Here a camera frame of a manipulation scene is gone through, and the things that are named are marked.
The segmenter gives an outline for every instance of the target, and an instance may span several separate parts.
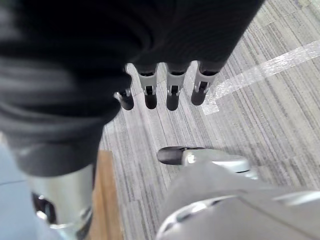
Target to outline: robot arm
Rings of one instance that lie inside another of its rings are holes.
[[[185,150],[181,164],[156,240],[320,239],[320,191],[271,186],[245,158],[213,149]]]
[[[0,129],[29,182],[36,214],[64,238],[82,239],[102,129],[120,109],[114,93],[131,84],[125,65],[134,63],[142,79],[166,62],[167,106],[174,110],[179,76],[200,61],[191,99],[199,105],[262,3],[3,1]],[[143,85],[150,108],[155,80]]]

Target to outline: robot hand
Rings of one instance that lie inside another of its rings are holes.
[[[103,126],[133,107],[127,63],[148,108],[166,63],[175,110],[191,61],[200,105],[263,0],[15,0],[0,4],[0,130],[26,175],[36,214],[82,239]]]

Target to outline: striped gray carpet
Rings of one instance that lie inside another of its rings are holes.
[[[166,72],[158,70],[158,107],[148,110],[137,73],[135,107],[104,129],[114,154],[124,236],[150,240],[162,199],[179,167],[157,162],[165,146],[210,147],[246,156],[276,185],[320,189],[320,1],[267,0],[218,75],[203,106],[191,104],[190,67],[180,105],[166,109]]]

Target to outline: wooden floor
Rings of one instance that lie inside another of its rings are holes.
[[[93,219],[87,240],[123,240],[112,153],[100,151],[93,191]]]

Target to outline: black sleeve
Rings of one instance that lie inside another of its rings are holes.
[[[27,174],[57,176],[92,163],[104,124],[120,109],[113,95],[131,84],[126,63],[224,63],[261,4],[3,1],[0,130],[18,166]],[[215,50],[208,51],[211,43]]]

